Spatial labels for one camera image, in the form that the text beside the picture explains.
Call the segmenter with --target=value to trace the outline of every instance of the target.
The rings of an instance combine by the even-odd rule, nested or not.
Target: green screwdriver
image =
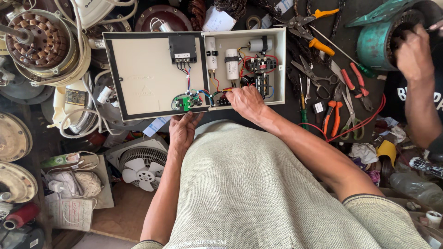
[[[302,76],[299,74],[299,79],[300,79],[300,91],[301,91],[301,97],[302,97],[302,123],[307,123],[307,110],[304,106],[304,96],[303,96],[303,86],[302,86]],[[309,131],[309,125],[308,124],[302,124],[303,129],[306,129],[307,131]]]
[[[320,31],[318,31],[316,28],[314,28],[313,26],[309,25],[313,30],[315,30],[319,35],[321,35],[324,39],[326,39],[326,41],[328,41],[330,44],[332,44],[336,49],[338,49],[342,54],[346,55],[346,57],[348,57],[352,62],[354,62],[357,65],[357,68],[364,74],[366,75],[366,77],[368,78],[375,78],[377,77],[377,75],[369,68],[366,68],[363,64],[361,63],[357,63],[356,61],[354,61],[349,55],[347,55],[345,52],[343,52],[343,50],[341,50],[337,45],[335,45],[332,41],[330,41],[328,38],[326,38],[326,36],[324,36],[322,33],[320,33]]]

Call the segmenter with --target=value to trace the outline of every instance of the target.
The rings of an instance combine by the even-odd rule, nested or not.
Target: red thread spool
[[[8,230],[22,227],[40,213],[39,207],[30,202],[5,218],[3,226]]]

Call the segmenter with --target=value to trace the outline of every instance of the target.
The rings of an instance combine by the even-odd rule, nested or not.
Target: spanner
[[[311,97],[309,96],[309,87],[311,86],[311,79],[307,77],[306,80],[306,97],[305,97],[305,104],[307,104],[307,100]]]

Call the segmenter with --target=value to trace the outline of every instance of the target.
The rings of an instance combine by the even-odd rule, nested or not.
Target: person
[[[171,117],[166,165],[134,249],[430,248],[365,172],[274,112],[254,86],[226,97],[267,132],[226,120],[195,129],[203,114],[192,112]]]
[[[429,29],[443,35],[443,22]],[[442,154],[443,44],[435,44],[431,52],[429,34],[421,24],[412,31],[404,31],[403,39],[396,38],[395,42],[398,46],[395,57],[400,72],[388,74],[386,107],[381,115],[400,122],[407,121],[411,139],[416,145]]]

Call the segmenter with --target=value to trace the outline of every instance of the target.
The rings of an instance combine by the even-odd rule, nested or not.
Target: hand
[[[186,154],[194,141],[195,127],[202,120],[203,113],[187,112],[185,115],[172,116],[169,124],[170,147]]]
[[[269,108],[254,86],[232,88],[231,92],[226,93],[226,98],[234,110],[251,122],[256,122],[263,109]]]
[[[434,78],[429,35],[421,24],[414,32],[404,31],[405,39],[395,38],[398,49],[395,51],[397,67],[408,82],[423,82]]]
[[[434,25],[431,25],[430,27],[429,27],[429,30],[430,31],[436,31],[436,30],[438,30],[439,31],[439,36],[443,36],[443,20],[441,20],[441,21],[438,21],[436,24],[434,24]]]

